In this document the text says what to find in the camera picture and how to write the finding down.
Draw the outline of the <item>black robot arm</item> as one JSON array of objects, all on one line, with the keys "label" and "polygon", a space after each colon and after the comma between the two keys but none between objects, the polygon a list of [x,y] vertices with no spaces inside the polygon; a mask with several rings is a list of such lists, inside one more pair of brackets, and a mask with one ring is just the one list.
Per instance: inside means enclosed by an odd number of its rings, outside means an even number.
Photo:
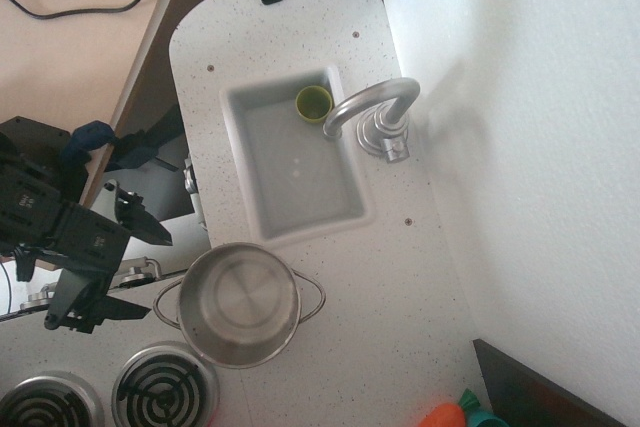
[{"label": "black robot arm", "polygon": [[1,254],[15,261],[19,282],[32,280],[38,261],[60,269],[43,307],[48,330],[90,334],[150,311],[108,291],[131,238],[169,246],[171,234],[116,181],[91,206],[79,202],[91,151],[115,139],[101,121],[72,133],[20,116],[1,125]]}]

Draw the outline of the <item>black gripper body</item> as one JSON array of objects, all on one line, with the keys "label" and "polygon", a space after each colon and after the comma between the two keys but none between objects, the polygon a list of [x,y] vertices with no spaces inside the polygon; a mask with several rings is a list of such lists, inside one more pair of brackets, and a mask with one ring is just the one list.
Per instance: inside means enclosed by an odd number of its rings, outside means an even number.
[{"label": "black gripper body", "polygon": [[102,324],[83,322],[75,313],[108,296],[129,242],[130,232],[105,214],[106,196],[102,191],[90,209],[73,204],[65,210],[50,259],[62,273],[45,316],[46,329],[64,326],[90,333]]}]

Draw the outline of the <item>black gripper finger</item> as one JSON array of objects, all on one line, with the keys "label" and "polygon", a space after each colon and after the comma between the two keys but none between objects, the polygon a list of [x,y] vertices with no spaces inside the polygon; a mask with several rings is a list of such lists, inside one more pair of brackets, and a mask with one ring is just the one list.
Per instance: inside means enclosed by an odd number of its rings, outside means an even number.
[{"label": "black gripper finger", "polygon": [[114,180],[103,184],[102,193],[106,196],[106,218],[148,244],[173,245],[171,233],[146,210],[140,195],[122,189]]},{"label": "black gripper finger", "polygon": [[83,322],[102,323],[105,320],[140,320],[149,312],[148,307],[112,296],[103,296],[78,310],[75,315]]}]

